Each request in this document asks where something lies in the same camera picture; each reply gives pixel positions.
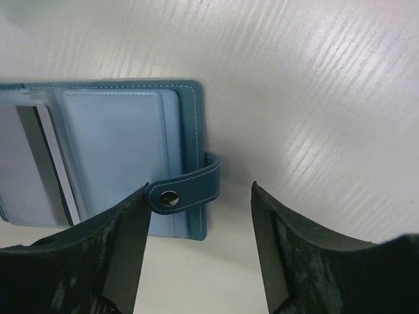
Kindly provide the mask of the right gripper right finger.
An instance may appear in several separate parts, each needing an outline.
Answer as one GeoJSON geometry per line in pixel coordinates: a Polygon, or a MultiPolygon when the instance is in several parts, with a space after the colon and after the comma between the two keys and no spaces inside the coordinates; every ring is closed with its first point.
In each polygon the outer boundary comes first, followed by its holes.
{"type": "Polygon", "coordinates": [[[330,230],[257,183],[251,216],[270,313],[417,313],[418,236],[375,244],[330,230]]]}

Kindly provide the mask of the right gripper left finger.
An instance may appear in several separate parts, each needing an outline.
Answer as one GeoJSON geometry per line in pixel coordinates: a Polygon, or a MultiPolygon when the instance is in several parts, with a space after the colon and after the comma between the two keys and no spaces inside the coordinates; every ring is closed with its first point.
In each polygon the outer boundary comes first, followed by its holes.
{"type": "Polygon", "coordinates": [[[133,313],[151,220],[141,187],[32,245],[1,249],[2,313],[133,313]]]}

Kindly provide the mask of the blue card holder wallet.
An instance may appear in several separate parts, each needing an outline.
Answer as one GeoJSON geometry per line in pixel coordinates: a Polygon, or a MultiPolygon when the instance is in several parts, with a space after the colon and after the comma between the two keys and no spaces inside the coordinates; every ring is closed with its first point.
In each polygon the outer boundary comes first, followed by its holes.
{"type": "Polygon", "coordinates": [[[220,162],[204,148],[196,80],[113,80],[1,86],[1,218],[42,221],[45,195],[17,106],[50,112],[80,222],[145,187],[149,235],[202,241],[220,162]]]}

